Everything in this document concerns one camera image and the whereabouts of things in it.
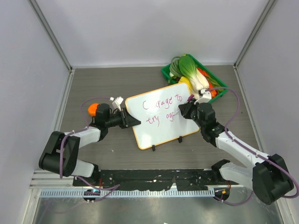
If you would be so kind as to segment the magenta marker cap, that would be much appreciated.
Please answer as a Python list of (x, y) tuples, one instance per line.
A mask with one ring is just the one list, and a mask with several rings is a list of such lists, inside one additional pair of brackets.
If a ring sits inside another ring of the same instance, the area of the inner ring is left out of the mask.
[(187, 101), (189, 102), (190, 100), (192, 100), (193, 99), (193, 97), (194, 97), (194, 95), (192, 94), (192, 95), (190, 95), (189, 96), (189, 98), (187, 99)]

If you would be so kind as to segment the orange framed whiteboard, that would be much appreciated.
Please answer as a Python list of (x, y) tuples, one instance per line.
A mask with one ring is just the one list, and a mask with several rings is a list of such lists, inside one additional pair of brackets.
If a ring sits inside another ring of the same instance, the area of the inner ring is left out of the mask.
[(180, 113), (173, 115), (190, 95), (188, 86), (179, 83), (125, 100), (129, 114), (141, 121), (140, 125), (133, 127), (140, 150), (176, 140), (179, 136), (184, 137), (199, 130), (192, 120), (183, 118)]

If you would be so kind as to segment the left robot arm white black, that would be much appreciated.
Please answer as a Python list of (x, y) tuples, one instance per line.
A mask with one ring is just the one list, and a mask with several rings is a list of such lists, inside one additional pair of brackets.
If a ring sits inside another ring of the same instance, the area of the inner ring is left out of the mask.
[(79, 149), (103, 140), (108, 129), (137, 126), (141, 121), (129, 114), (126, 108), (114, 111), (108, 104), (93, 104), (89, 108), (92, 121), (89, 126), (78, 131), (63, 133), (54, 131), (50, 135), (39, 159), (39, 168), (62, 177), (73, 176), (89, 186), (100, 181), (99, 166), (78, 159)]

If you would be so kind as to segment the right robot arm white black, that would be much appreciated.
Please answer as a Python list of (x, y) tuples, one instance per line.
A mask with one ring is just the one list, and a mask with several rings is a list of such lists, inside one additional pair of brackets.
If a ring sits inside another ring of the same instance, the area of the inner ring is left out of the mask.
[(214, 164), (211, 172), (214, 183), (238, 183), (249, 188), (266, 205), (280, 198), (298, 197), (298, 193), (288, 195), (293, 189), (298, 189), (299, 185), (289, 174), (284, 159), (278, 154), (270, 156), (263, 153), (233, 135), (226, 126), (216, 120), (210, 103), (197, 103), (192, 100), (178, 108), (183, 118), (196, 123), (206, 142), (231, 154), (243, 164), (240, 167), (228, 160)]

